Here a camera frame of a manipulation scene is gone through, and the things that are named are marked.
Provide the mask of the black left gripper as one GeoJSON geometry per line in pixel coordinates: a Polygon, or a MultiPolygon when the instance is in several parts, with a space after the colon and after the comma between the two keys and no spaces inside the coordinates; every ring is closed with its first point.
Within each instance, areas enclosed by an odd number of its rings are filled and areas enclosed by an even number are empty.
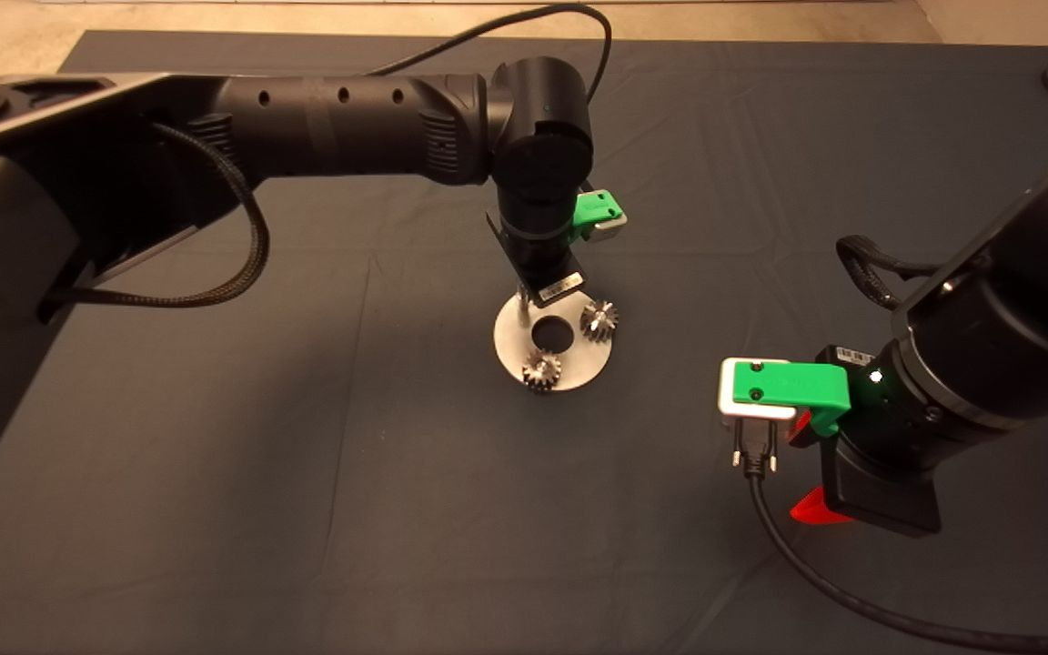
{"type": "Polygon", "coordinates": [[[570,232],[554,237],[528,239],[516,235],[495,213],[484,220],[508,259],[524,298],[536,307],[548,307],[563,298],[577,293],[587,285],[587,275],[571,249],[570,232]]]}

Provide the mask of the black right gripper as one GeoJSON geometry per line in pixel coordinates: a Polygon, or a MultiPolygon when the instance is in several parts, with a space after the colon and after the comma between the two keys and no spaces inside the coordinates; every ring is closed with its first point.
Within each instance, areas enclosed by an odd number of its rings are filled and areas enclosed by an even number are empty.
{"type": "MultiPolygon", "coordinates": [[[[787,435],[791,447],[818,443],[812,413],[803,411],[787,435]]],[[[942,530],[935,470],[943,440],[921,425],[848,425],[820,444],[822,486],[789,510],[808,526],[844,525],[856,519],[907,538],[942,530]]]]}

